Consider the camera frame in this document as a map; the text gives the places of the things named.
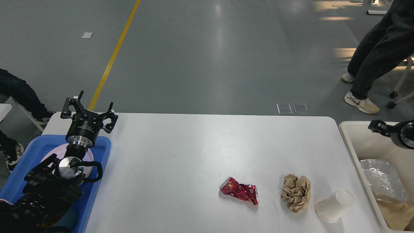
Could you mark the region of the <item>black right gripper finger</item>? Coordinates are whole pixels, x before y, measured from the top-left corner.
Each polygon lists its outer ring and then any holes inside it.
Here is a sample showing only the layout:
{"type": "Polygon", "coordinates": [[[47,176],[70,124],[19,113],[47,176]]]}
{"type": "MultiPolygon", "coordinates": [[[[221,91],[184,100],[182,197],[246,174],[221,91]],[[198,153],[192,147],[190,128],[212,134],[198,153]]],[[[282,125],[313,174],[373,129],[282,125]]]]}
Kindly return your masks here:
{"type": "Polygon", "coordinates": [[[392,129],[392,125],[387,124],[382,120],[373,120],[368,125],[368,129],[374,133],[381,134],[382,136],[391,138],[390,132],[392,129]]]}

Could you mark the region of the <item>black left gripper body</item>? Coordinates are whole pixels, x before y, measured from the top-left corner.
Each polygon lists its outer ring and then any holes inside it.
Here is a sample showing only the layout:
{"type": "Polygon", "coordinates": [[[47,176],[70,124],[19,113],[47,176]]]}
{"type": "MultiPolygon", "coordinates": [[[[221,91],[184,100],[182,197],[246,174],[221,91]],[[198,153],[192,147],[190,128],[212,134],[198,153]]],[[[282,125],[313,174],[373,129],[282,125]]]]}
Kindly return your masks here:
{"type": "Polygon", "coordinates": [[[102,127],[103,120],[97,116],[87,119],[72,116],[71,126],[65,139],[69,144],[80,145],[89,149],[95,145],[102,127]]]}

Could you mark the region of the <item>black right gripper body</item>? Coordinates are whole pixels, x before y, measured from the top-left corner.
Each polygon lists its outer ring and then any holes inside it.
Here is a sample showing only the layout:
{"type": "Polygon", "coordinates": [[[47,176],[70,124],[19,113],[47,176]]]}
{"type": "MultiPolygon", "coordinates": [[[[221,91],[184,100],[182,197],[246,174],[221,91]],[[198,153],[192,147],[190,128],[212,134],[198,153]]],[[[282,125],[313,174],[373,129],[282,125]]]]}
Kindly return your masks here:
{"type": "Polygon", "coordinates": [[[391,127],[392,142],[403,149],[414,149],[414,121],[403,121],[391,127]]]}

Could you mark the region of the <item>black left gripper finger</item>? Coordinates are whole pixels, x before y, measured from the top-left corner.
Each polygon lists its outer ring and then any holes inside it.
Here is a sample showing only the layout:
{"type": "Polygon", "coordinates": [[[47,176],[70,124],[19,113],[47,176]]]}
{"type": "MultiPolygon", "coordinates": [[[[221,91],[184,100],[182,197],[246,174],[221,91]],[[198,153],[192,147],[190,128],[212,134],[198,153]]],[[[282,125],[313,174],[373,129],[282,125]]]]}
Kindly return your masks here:
{"type": "Polygon", "coordinates": [[[108,106],[108,110],[95,116],[95,124],[98,126],[98,130],[104,130],[106,133],[111,133],[114,130],[118,115],[113,111],[113,102],[108,106]]]}
{"type": "Polygon", "coordinates": [[[60,118],[69,118],[72,121],[90,120],[89,111],[81,104],[81,97],[84,91],[81,90],[78,96],[67,97],[63,105],[60,118]]]}

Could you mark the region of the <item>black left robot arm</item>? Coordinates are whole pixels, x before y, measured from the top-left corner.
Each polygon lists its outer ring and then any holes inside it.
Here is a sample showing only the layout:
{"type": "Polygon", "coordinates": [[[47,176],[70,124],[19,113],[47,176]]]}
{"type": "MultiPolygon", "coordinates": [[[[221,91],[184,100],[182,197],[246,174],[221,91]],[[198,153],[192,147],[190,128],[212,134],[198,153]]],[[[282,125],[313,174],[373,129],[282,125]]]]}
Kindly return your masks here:
{"type": "Polygon", "coordinates": [[[14,203],[1,204],[2,233],[71,232],[69,227],[56,226],[56,222],[82,197],[82,184],[102,179],[102,162],[84,158],[95,146],[101,130],[108,134],[113,131],[118,115],[113,102],[102,113],[85,109],[81,103],[83,93],[66,98],[60,114],[71,120],[63,157],[58,158],[56,153],[46,156],[25,175],[22,197],[14,203]]]}

